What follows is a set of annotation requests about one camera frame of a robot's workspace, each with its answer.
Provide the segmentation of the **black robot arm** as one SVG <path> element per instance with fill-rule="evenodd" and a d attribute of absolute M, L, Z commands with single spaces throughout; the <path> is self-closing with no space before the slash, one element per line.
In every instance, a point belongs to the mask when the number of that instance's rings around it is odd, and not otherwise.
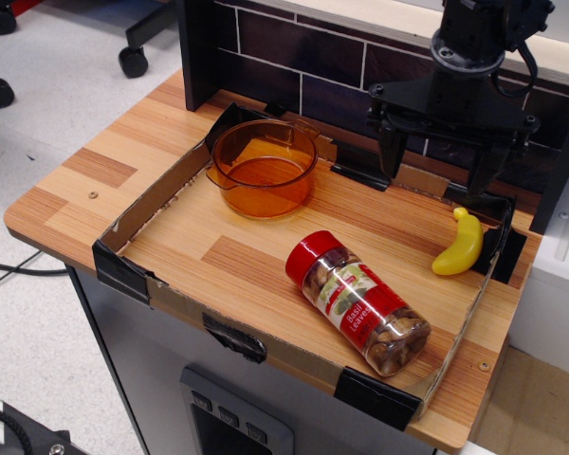
<path fill-rule="evenodd" d="M 371 85 L 368 124 L 379 134 L 380 169 L 398 174 L 410 136 L 475 149 L 467 182 L 482 194 L 505 166 L 528 148 L 540 120 L 511 100 L 538 78 L 527 40 L 547 28 L 550 1 L 446 1 L 431 38 L 434 71 L 406 82 Z"/>

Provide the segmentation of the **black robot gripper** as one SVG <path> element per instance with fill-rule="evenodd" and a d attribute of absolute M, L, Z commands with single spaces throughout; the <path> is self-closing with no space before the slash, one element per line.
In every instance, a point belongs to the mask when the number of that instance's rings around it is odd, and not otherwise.
<path fill-rule="evenodd" d="M 431 38 L 434 71 L 405 82 L 378 82 L 368 89 L 367 123 L 380 132 L 380 168 L 396 178 L 407 134 L 479 144 L 492 137 L 519 149 L 540 128 L 539 119 L 511 103 L 512 94 L 496 85 L 505 58 L 498 35 L 447 33 Z M 511 148 L 488 143 L 472 161 L 468 197 L 481 195 L 508 162 Z"/>

